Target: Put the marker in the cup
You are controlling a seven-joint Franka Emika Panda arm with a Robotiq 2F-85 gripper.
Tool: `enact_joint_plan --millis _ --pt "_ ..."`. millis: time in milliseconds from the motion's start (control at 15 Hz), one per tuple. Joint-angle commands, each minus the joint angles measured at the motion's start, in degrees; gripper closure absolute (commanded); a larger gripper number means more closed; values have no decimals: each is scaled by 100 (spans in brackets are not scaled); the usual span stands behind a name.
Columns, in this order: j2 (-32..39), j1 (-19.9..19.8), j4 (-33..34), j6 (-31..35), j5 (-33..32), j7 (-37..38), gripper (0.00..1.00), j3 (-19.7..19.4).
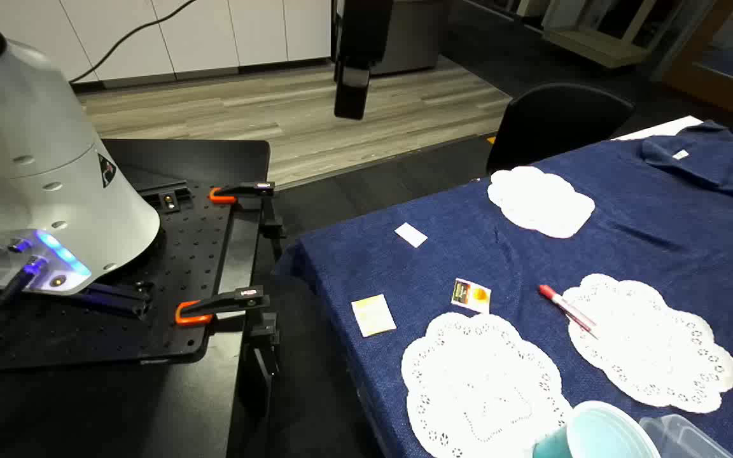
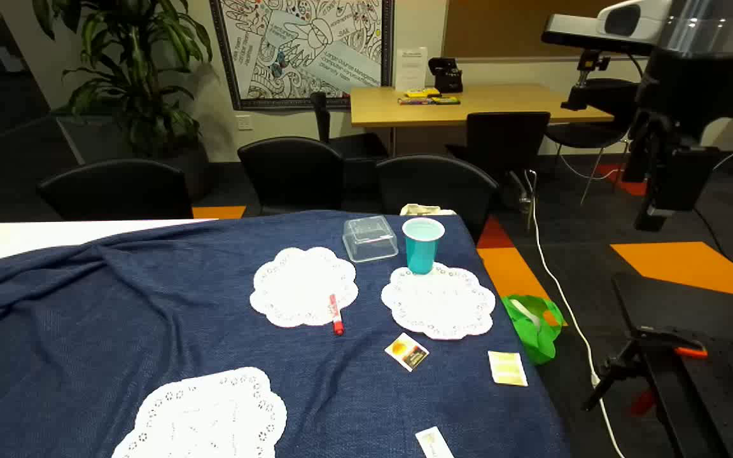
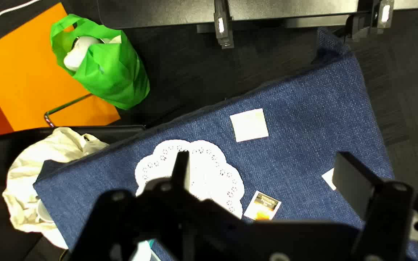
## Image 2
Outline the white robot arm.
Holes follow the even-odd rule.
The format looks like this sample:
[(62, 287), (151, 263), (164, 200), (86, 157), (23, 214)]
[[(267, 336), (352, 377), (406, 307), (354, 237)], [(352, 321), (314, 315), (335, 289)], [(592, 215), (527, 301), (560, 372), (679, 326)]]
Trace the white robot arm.
[(595, 14), (553, 12), (542, 41), (648, 58), (625, 171), (648, 184), (634, 226), (660, 231), (672, 214), (693, 212), (719, 168), (702, 133), (733, 120), (733, 0), (617, 0)]

